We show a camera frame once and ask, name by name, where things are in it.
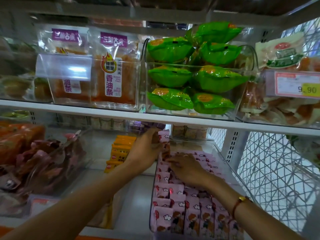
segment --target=cloud graphic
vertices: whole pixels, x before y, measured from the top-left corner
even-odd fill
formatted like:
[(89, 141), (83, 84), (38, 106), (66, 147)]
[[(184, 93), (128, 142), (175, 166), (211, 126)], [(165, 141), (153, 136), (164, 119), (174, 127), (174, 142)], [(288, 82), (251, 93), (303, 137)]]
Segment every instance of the cloud graphic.
[(164, 218), (166, 221), (170, 221), (170, 220), (171, 220), (171, 216), (169, 216), (168, 214), (167, 214), (167, 215), (164, 215), (163, 218)]

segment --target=red and white price card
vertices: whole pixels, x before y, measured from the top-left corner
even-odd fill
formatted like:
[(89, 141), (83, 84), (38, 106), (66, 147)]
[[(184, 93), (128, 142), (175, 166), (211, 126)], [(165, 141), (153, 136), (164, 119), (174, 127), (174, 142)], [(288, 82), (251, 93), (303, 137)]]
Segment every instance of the red and white price card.
[(320, 73), (275, 72), (275, 95), (320, 99)]
[(53, 206), (54, 204), (58, 203), (59, 200), (57, 199), (39, 199), (34, 198), (31, 202), (31, 210), (30, 210), (30, 216), (35, 216), (42, 211), (46, 210), (47, 208)]

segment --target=person's left arm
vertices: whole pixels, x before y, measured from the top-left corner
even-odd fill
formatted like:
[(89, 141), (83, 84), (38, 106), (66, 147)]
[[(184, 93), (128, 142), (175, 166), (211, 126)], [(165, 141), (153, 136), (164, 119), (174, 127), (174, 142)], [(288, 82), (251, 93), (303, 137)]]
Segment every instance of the person's left arm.
[(150, 129), (137, 138), (126, 161), (91, 185), (75, 191), (1, 240), (71, 240), (75, 239), (94, 215), (114, 194), (135, 176), (148, 169), (162, 145), (152, 148), (151, 141), (158, 129)]

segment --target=packaged spicy strip snack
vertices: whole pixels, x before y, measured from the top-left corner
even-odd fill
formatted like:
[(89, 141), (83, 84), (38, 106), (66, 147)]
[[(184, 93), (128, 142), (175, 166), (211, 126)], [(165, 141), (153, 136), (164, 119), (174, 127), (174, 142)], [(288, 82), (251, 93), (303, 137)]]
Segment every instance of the packaged spicy strip snack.
[(94, 58), (92, 104), (103, 109), (137, 111), (141, 67), (138, 36), (96, 27), (89, 33)]
[[(38, 44), (45, 52), (88, 55), (88, 30), (89, 28), (80, 26), (39, 24)], [(88, 80), (49, 79), (49, 84), (57, 104), (76, 103), (87, 106), (90, 103)]]

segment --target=red logo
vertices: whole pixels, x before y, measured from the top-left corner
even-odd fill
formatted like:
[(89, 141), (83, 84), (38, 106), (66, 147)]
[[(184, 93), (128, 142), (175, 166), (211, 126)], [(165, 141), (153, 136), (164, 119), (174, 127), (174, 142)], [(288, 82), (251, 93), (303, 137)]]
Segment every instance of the red logo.
[(277, 50), (283, 50), (283, 49), (289, 48), (290, 46), (291, 46), (290, 43), (282, 42), (282, 43), (277, 44), (274, 48)]
[(155, 214), (155, 219), (158, 220), (159, 219), (159, 212), (157, 210), (155, 210), (154, 214)]

